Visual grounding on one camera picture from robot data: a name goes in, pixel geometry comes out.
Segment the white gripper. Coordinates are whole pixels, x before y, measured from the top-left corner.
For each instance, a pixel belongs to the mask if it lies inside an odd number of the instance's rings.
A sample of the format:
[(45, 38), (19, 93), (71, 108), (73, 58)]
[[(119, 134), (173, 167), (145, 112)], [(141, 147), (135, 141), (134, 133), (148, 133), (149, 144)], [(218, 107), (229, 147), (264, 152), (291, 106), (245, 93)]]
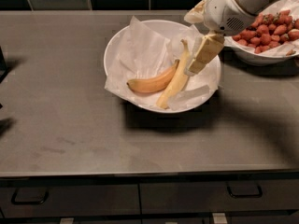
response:
[(190, 24), (204, 22), (209, 32), (195, 40), (187, 60), (185, 74), (193, 77), (219, 55), (224, 47), (223, 35), (236, 35), (253, 23), (256, 14), (250, 8), (254, 0), (201, 0), (184, 16)]

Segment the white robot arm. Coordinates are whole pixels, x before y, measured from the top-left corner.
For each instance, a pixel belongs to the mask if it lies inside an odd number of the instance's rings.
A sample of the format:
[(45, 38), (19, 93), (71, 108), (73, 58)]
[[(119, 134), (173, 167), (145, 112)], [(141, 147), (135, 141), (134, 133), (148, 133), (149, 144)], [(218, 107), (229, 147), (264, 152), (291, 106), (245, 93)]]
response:
[(223, 49), (226, 35), (237, 35), (277, 0), (202, 0), (184, 17), (190, 24), (203, 23), (208, 33), (195, 42), (185, 74), (200, 73)]

